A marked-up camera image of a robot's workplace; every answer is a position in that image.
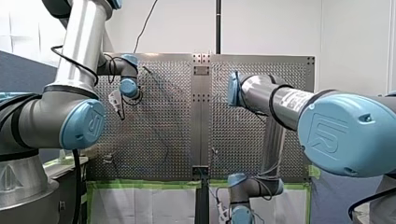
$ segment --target vertical metal post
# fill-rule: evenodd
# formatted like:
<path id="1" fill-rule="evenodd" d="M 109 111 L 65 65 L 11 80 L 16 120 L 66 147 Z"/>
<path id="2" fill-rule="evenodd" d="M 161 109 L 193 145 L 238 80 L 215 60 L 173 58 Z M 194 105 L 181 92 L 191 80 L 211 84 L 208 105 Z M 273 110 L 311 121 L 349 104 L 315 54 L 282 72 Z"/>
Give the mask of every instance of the vertical metal post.
<path id="1" fill-rule="evenodd" d="M 216 54 L 221 54 L 221 0 L 216 0 Z"/>
<path id="2" fill-rule="evenodd" d="M 210 55 L 194 54 L 192 65 L 191 113 L 192 122 L 196 125 L 193 127 L 192 132 L 192 147 L 193 151 L 195 151 L 194 158 L 198 162 L 192 167 L 192 176 L 195 180 L 201 180 L 201 188 L 196 191 L 195 224 L 206 224 L 209 223 L 208 128 L 210 122 L 210 95 L 212 89 Z"/>

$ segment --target metal bracket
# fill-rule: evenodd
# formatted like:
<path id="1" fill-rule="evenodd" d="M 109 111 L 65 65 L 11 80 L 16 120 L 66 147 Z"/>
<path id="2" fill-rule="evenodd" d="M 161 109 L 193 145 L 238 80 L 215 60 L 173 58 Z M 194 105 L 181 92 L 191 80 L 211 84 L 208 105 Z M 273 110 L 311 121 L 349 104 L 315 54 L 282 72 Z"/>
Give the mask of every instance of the metal bracket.
<path id="1" fill-rule="evenodd" d="M 206 181 L 209 177 L 209 167 L 206 166 L 192 166 L 192 180 Z"/>
<path id="2" fill-rule="evenodd" d="M 209 76 L 209 66 L 194 66 L 195 76 Z"/>

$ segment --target cable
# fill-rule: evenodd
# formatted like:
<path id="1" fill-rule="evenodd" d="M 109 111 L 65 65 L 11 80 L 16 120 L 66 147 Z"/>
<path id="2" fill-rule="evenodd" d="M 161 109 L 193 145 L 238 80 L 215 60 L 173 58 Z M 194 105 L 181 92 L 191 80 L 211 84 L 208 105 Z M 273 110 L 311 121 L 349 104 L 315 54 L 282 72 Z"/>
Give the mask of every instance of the cable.
<path id="1" fill-rule="evenodd" d="M 61 49 L 63 47 L 64 47 L 63 45 L 54 46 L 54 47 L 50 48 L 50 50 L 52 50 L 52 52 L 57 54 L 59 57 L 61 57 L 61 58 L 65 59 L 65 60 L 67 60 L 68 62 L 72 63 L 73 65 L 76 65 L 77 67 L 83 68 L 84 70 L 86 70 L 89 73 L 91 73 L 95 77 L 94 86 L 96 86 L 98 84 L 98 82 L 99 82 L 99 76 L 94 71 L 92 71 L 91 68 L 89 68 L 89 67 L 87 67 L 87 66 L 85 66 L 85 65 L 83 65 L 81 63 L 78 63 L 78 62 L 76 62 L 75 60 L 73 60 L 73 59 L 71 59 L 69 57 L 64 56 L 61 52 L 56 50 L 56 49 Z"/>
<path id="2" fill-rule="evenodd" d="M 81 166 L 79 164 L 79 155 L 77 149 L 73 149 L 73 158 L 76 167 L 76 204 L 75 204 L 75 211 L 74 211 L 72 223 L 78 224 L 79 209 L 81 207 L 82 183 L 81 183 Z"/>
<path id="3" fill-rule="evenodd" d="M 266 198 L 265 196 L 262 196 L 262 197 L 264 198 L 264 200 L 265 200 L 265 201 L 271 201 L 272 198 L 273 198 L 273 194 L 272 194 L 271 190 L 270 190 L 264 183 L 262 183 L 262 182 L 260 181 L 260 179 L 257 178 L 256 176 L 253 176 L 253 177 L 251 177 L 251 178 L 254 179 L 258 184 L 260 184 L 261 186 L 263 186 L 263 187 L 267 190 L 267 192 L 268 192 L 268 194 L 269 194 L 269 198 Z"/>
<path id="4" fill-rule="evenodd" d="M 23 99 L 20 105 L 18 105 L 18 106 L 16 106 L 16 107 L 12 108 L 5 116 L 2 117 L 2 119 L 0 120 L 0 132 L 1 132 L 1 130 L 3 129 L 3 126 L 4 126 L 4 124 L 6 123 L 7 119 L 8 119 L 11 115 L 13 115 L 15 111 L 17 111 L 17 110 L 20 109 L 21 107 L 24 107 L 24 106 L 25 106 L 27 103 L 29 103 L 30 101 L 32 101 L 32 100 L 34 100 L 34 99 L 39 99 L 39 98 L 41 98 L 41 95 L 34 94 L 34 93 L 32 93 L 30 96 L 29 96 L 29 95 L 25 95 L 25 96 L 27 96 L 27 98 L 24 98 L 24 97 L 18 98 L 18 99 L 15 100 L 16 102 L 15 102 L 15 101 L 10 101 L 10 104 L 9 104 L 9 105 L 13 105 L 13 104 L 16 104 L 20 99 Z"/>
<path id="5" fill-rule="evenodd" d="M 388 189 L 388 190 L 385 190 L 383 192 L 377 193 L 375 195 L 372 195 L 370 197 L 367 197 L 365 199 L 362 199 L 362 200 L 350 205 L 350 207 L 347 210 L 347 214 L 349 215 L 350 220 L 353 221 L 353 211 L 355 211 L 355 208 L 361 206 L 364 203 L 368 203 L 368 202 L 373 201 L 375 199 L 379 199 L 379 198 L 382 198 L 384 196 L 387 196 L 387 195 L 390 195 L 390 194 L 394 194 L 394 193 L 396 193 L 396 188 Z"/>
<path id="6" fill-rule="evenodd" d="M 127 101 L 123 98 L 123 95 L 122 95 L 122 94 L 121 94 L 121 99 L 122 99 L 122 102 L 125 103 L 125 104 L 127 104 L 127 105 L 131 105 L 131 106 L 139 105 L 140 102 L 142 102 L 142 99 L 143 99 L 143 92 L 140 90 L 140 87 L 139 87 L 139 97 L 138 97 L 137 100 L 136 100 L 137 102 L 134 103 L 134 104 L 131 104 L 131 103 L 127 102 Z"/>
<path id="7" fill-rule="evenodd" d="M 254 216 L 256 216 L 259 220 L 262 221 L 262 224 L 265 224 L 264 219 L 263 219 L 261 216 L 259 216 L 259 214 L 257 214 L 256 212 L 254 212 L 252 209 L 250 209 L 250 211 L 251 211 L 251 213 L 253 213 Z"/>
<path id="8" fill-rule="evenodd" d="M 143 25 L 143 29 L 142 29 L 142 31 L 140 32 L 140 35 L 139 35 L 139 36 L 137 37 L 137 39 L 136 39 L 136 45 L 134 46 L 134 53 L 136 53 L 137 46 L 139 45 L 140 37 L 142 36 L 142 34 L 143 34 L 143 33 L 145 32 L 145 30 L 146 30 L 146 26 L 147 26 L 147 24 L 148 24 L 149 18 L 150 18 L 150 16 L 151 16 L 152 11 L 153 11 L 154 8 L 155 8 L 155 5 L 157 5 L 157 2 L 158 2 L 158 0 L 155 0 L 155 1 L 154 1 L 154 4 L 152 4 L 151 10 L 149 11 L 149 14 L 148 14 L 148 17 L 146 18 L 145 24 Z"/>
<path id="9" fill-rule="evenodd" d="M 110 75 L 108 75 L 107 81 L 108 81 L 108 84 L 112 84 L 114 82 L 114 79 L 116 78 L 115 71 L 117 71 L 117 65 L 116 65 L 116 62 L 114 61 L 114 58 L 111 55 L 109 55 L 109 54 L 104 54 L 104 55 L 105 55 L 105 57 L 107 56 L 110 58 L 108 70 L 109 70 L 110 75 L 113 76 L 113 78 L 110 80 Z"/>

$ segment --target small robot arm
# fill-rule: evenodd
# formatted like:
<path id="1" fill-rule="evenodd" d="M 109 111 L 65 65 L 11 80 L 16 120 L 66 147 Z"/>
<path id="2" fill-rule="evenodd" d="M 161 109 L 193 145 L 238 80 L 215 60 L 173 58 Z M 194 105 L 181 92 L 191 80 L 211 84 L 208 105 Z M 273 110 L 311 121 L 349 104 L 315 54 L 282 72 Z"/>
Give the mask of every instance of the small robot arm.
<path id="1" fill-rule="evenodd" d="M 396 170 L 396 99 L 391 95 L 312 93 L 296 90 L 279 77 L 234 72 L 229 79 L 228 104 L 266 115 L 284 129 L 297 132 L 306 157 L 331 174 L 371 177 Z M 233 189 L 248 179 L 243 174 L 229 176 L 234 224 L 253 220 L 248 204 L 238 204 L 236 212 L 233 206 L 235 194 L 247 192 Z"/>

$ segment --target blue joint cap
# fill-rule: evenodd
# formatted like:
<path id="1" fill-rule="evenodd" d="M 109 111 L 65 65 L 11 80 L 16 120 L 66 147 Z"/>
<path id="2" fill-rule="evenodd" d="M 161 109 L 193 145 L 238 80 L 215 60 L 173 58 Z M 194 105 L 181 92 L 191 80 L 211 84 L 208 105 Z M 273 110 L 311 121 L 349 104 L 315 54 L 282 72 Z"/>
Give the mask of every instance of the blue joint cap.
<path id="1" fill-rule="evenodd" d="M 139 94 L 139 89 L 131 78 L 126 77 L 121 81 L 120 92 L 128 98 L 135 98 Z"/>
<path id="2" fill-rule="evenodd" d="M 236 173 L 228 176 L 227 183 L 228 187 L 231 188 L 235 185 L 240 184 L 244 180 L 246 180 L 248 177 L 243 174 L 243 173 Z"/>
<path id="3" fill-rule="evenodd" d="M 105 108 L 97 100 L 85 100 L 69 113 L 60 133 L 64 149 L 83 149 L 97 142 L 105 125 Z"/>
<path id="4" fill-rule="evenodd" d="M 396 115 L 355 95 L 317 99 L 300 116 L 298 136 L 316 166 L 334 175 L 371 177 L 396 169 Z"/>
<path id="5" fill-rule="evenodd" d="M 127 60 L 128 62 L 130 62 L 131 64 L 133 64 L 136 67 L 137 67 L 137 64 L 139 62 L 137 60 L 137 58 L 134 55 L 132 55 L 132 54 L 122 54 L 121 58 Z"/>
<path id="6" fill-rule="evenodd" d="M 233 72 L 228 79 L 228 105 L 238 106 L 239 82 Z"/>
<path id="7" fill-rule="evenodd" d="M 232 224 L 252 224 L 254 215 L 243 205 L 236 206 L 231 213 Z"/>
<path id="8" fill-rule="evenodd" d="M 122 0 L 109 0 L 109 3 L 116 10 L 122 7 Z"/>

